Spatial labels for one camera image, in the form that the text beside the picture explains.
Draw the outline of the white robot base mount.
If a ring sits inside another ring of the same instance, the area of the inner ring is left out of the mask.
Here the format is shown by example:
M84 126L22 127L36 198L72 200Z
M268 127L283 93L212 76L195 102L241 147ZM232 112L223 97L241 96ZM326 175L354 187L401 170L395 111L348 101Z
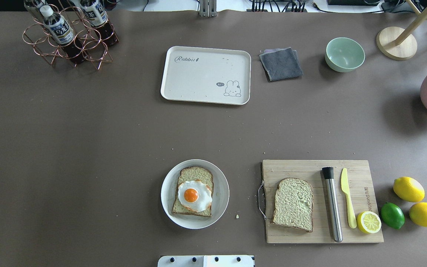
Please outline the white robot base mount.
M254 267L253 255L162 256L158 267Z

